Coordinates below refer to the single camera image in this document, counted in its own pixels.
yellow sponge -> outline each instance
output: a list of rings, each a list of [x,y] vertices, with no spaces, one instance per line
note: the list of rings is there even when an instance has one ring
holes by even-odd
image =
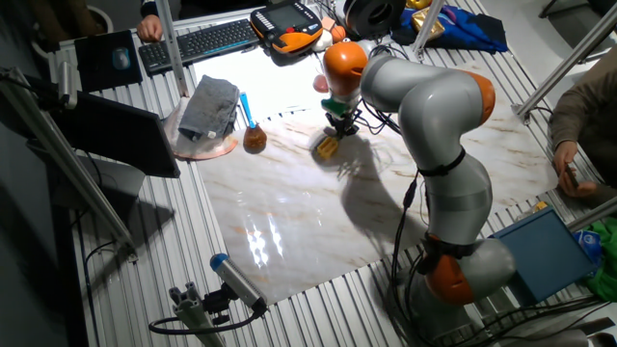
[[[317,153],[323,159],[330,159],[333,154],[335,154],[338,149],[338,140],[333,137],[327,137],[320,145],[317,147]]]

computer mouse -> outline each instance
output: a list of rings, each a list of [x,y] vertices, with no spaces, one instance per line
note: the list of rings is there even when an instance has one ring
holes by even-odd
[[[131,60],[128,58],[128,49],[118,47],[112,53],[112,65],[116,70],[126,70],[131,67]]]

blue handle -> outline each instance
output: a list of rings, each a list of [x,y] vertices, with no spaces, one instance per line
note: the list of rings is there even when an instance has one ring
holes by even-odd
[[[242,107],[244,107],[244,113],[247,115],[249,126],[251,127],[251,129],[255,129],[255,122],[253,121],[253,117],[251,116],[251,109],[249,108],[249,99],[247,98],[246,93],[240,94],[240,102],[242,102]]]

mouse pad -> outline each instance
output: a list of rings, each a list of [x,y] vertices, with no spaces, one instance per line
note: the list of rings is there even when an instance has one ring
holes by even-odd
[[[118,48],[126,48],[125,51],[128,51],[127,69],[114,67],[114,50]],[[143,80],[129,30],[76,40],[75,51],[84,92],[101,91]]]

human arm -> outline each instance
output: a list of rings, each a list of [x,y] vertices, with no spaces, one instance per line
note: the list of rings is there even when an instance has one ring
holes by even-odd
[[[550,135],[558,172],[572,163],[578,135],[590,115],[601,110],[617,95],[617,49],[597,62],[571,89],[565,92],[550,117]]]
[[[158,17],[154,0],[142,0],[141,14],[144,18],[137,26],[137,36],[148,42],[157,42],[163,36],[163,25]]]
[[[596,182],[581,182],[575,187],[566,173],[559,176],[559,187],[567,196],[580,199],[591,208],[617,197],[617,189]]]

